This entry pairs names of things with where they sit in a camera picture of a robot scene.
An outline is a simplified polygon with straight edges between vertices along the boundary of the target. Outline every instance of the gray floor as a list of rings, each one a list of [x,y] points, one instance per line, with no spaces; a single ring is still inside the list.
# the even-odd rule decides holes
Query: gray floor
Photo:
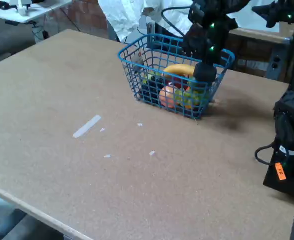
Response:
[[[93,27],[78,26],[83,33],[92,34],[95,36],[107,38],[107,31]],[[76,28],[67,20],[62,20],[57,23],[55,19],[47,17],[44,29],[53,36],[58,31],[64,29]],[[11,53],[12,55],[33,45],[34,37],[31,31],[30,24],[19,24],[12,26],[5,24],[4,20],[0,19],[0,55],[4,53]]]
[[[82,32],[107,37],[107,31],[94,29],[91,27],[78,26]],[[66,22],[59,22],[49,19],[46,21],[45,30],[52,36],[64,29],[75,29],[75,27]],[[12,26],[5,24],[0,19],[0,55],[11,53],[12,55],[34,45],[34,37],[31,31],[31,25],[19,24]],[[1,221],[10,214],[10,211],[0,212]],[[53,229],[37,221],[31,216],[26,216],[5,238],[4,240],[61,240],[62,236],[57,235]]]

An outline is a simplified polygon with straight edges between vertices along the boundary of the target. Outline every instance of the banana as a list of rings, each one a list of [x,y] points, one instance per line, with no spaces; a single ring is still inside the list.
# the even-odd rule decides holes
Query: banana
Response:
[[[176,74],[176,75],[189,75],[192,76],[195,70],[194,66],[190,66],[187,64],[174,64],[167,66],[163,71],[166,73]]]

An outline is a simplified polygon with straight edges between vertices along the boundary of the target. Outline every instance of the white sheet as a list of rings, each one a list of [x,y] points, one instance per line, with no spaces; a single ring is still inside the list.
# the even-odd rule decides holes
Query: white sheet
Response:
[[[251,0],[251,2],[237,13],[229,16],[237,20],[241,28],[279,32],[279,24],[274,28],[266,28],[266,21],[251,11],[252,6],[266,5],[273,0]],[[119,39],[123,41],[138,26],[142,12],[145,8],[153,8],[149,17],[171,33],[179,34],[170,27],[161,17],[161,10],[168,7],[190,6],[191,0],[98,0],[99,5],[113,26]],[[188,20],[188,9],[165,12],[165,16],[183,33],[186,33],[191,22]]]

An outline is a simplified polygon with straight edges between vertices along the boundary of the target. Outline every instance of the orange label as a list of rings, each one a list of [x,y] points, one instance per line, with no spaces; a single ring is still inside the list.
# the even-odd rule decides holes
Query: orange label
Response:
[[[285,180],[287,179],[286,175],[285,175],[285,171],[283,171],[283,167],[281,165],[281,163],[277,162],[276,163],[276,170],[277,170],[277,174],[280,180]]]

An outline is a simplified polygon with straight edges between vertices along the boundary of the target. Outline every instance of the basket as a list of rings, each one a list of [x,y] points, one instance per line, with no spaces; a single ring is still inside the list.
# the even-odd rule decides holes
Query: basket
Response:
[[[146,34],[123,48],[118,57],[137,100],[198,119],[212,101],[235,56],[223,49],[220,63],[214,65],[217,68],[215,81],[199,82],[192,75],[163,71],[169,65],[195,66],[201,62],[183,56],[181,43],[180,38]]]

